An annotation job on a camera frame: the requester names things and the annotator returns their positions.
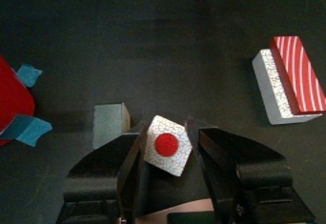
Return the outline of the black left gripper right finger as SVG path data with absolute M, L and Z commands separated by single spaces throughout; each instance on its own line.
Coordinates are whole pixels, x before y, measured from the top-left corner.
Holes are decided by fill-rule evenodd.
M 316 221 L 294 190 L 282 154 L 194 118 L 186 120 L 185 126 L 202 167 L 217 224 Z

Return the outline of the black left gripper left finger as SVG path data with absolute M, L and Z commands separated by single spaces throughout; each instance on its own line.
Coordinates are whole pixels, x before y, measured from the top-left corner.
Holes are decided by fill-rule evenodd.
M 147 129 L 141 123 L 72 167 L 55 224 L 135 224 Z

